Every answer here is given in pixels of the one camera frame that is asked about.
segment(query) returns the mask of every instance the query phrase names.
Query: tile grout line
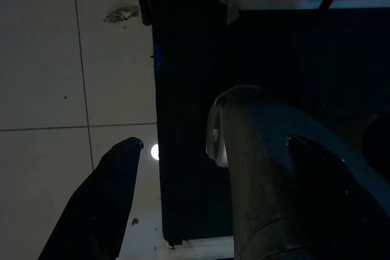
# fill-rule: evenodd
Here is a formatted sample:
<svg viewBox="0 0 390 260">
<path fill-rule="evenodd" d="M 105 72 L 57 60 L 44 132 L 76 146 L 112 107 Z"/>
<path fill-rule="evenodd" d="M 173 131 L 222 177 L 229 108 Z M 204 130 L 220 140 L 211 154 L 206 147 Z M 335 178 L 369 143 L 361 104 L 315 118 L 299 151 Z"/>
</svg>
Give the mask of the tile grout line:
<svg viewBox="0 0 390 260">
<path fill-rule="evenodd" d="M 101 127 L 120 127 L 120 126 L 140 126 L 140 125 L 156 125 L 156 122 L 151 123 L 134 123 L 134 124 L 107 124 L 107 125 L 90 125 L 90 126 L 59 126 L 59 127 L 37 127 L 37 128 L 14 128 L 0 129 L 0 132 L 12 131 L 28 131 L 28 130 L 55 130 L 55 129 L 80 129 L 80 128 L 101 128 Z"/>
<path fill-rule="evenodd" d="M 80 49 L 81 74 L 82 74 L 82 77 L 83 77 L 83 90 L 84 90 L 85 114 L 87 115 L 88 140 L 89 140 L 89 143 L 90 143 L 91 166 L 92 166 L 92 171 L 93 171 L 94 167 L 93 167 L 93 156 L 92 156 L 92 143 L 91 143 L 90 119 L 89 119 L 89 117 L 88 117 L 87 92 L 85 91 L 84 63 L 83 63 L 83 53 L 82 53 L 82 49 L 81 49 L 79 9 L 77 8 L 77 0 L 74 0 L 74 6 L 75 6 L 75 8 L 76 8 L 76 21 L 77 21 L 77 33 L 78 33 L 78 36 L 79 36 L 79 49 Z"/>
</svg>

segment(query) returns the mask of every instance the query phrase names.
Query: dark background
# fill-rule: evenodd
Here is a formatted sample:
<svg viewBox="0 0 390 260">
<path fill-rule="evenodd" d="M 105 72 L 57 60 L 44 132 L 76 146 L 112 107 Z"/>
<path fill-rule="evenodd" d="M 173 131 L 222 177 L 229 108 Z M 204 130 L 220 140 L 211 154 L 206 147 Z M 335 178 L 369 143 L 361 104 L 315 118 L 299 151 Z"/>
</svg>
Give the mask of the dark background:
<svg viewBox="0 0 390 260">
<path fill-rule="evenodd" d="M 390 106 L 390 9 L 240 12 L 219 0 L 152 0 L 163 233 L 231 236 L 229 173 L 207 158 L 215 97 L 250 83 L 326 126 Z"/>
</svg>

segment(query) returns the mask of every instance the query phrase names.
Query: white strip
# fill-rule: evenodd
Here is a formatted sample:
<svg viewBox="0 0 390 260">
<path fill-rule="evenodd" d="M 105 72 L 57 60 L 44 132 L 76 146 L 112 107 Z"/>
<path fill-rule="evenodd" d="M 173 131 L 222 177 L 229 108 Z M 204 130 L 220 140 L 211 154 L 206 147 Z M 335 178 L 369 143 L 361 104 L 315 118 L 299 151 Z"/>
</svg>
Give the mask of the white strip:
<svg viewBox="0 0 390 260">
<path fill-rule="evenodd" d="M 213 260 L 234 258 L 233 237 L 214 237 L 183 241 L 182 245 L 157 248 L 157 259 Z"/>
<path fill-rule="evenodd" d="M 221 0 L 240 10 L 317 9 L 322 0 Z M 390 7 L 390 0 L 334 0 L 331 9 L 369 9 Z"/>
</svg>

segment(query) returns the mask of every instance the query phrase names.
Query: floor tile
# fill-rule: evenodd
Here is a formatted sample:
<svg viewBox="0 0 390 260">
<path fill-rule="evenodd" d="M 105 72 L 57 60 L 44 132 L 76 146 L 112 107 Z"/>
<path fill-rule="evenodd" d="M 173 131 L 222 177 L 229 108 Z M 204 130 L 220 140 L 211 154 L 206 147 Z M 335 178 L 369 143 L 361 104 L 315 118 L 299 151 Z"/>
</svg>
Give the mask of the floor tile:
<svg viewBox="0 0 390 260">
<path fill-rule="evenodd" d="M 103 22 L 138 0 L 77 0 L 90 125 L 156 122 L 152 28 Z"/>
<path fill-rule="evenodd" d="M 86 125 L 74 0 L 2 0 L 0 129 Z"/>
<path fill-rule="evenodd" d="M 2 259 L 36 260 L 92 170 L 86 128 L 0 132 Z"/>
<path fill-rule="evenodd" d="M 157 257 L 157 247 L 165 243 L 161 230 L 160 173 L 158 161 L 151 156 L 151 148 L 157 143 L 157 126 L 91 128 L 94 165 L 98 165 L 111 146 L 131 136 L 140 138 L 144 142 L 144 149 L 141 151 L 133 206 L 119 258 L 150 260 Z M 132 226 L 134 218 L 139 223 Z"/>
</svg>

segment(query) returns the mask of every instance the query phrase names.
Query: small light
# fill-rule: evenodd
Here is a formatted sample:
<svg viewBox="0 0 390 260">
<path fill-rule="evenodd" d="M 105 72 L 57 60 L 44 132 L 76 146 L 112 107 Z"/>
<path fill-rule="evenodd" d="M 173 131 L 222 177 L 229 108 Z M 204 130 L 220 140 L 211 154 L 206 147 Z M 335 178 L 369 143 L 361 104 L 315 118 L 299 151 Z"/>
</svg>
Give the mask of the small light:
<svg viewBox="0 0 390 260">
<path fill-rule="evenodd" d="M 155 145 L 152 147 L 151 155 L 152 155 L 152 157 L 153 157 L 156 161 L 158 161 L 158 159 L 159 159 L 159 156 L 158 156 L 158 144 L 155 144 Z"/>
</svg>

